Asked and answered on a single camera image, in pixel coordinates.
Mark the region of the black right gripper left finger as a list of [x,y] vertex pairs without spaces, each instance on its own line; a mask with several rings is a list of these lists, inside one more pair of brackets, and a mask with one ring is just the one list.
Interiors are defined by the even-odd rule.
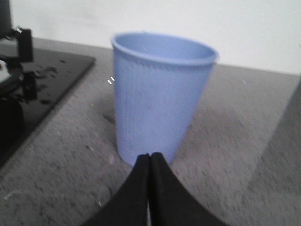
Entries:
[[84,226],[145,226],[147,225],[148,177],[150,156],[139,155],[129,176]]

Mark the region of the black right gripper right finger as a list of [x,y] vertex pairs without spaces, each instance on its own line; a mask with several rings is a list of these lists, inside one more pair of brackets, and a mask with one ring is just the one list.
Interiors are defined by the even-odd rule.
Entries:
[[161,153],[150,157],[148,199],[152,226],[226,225],[187,191]]

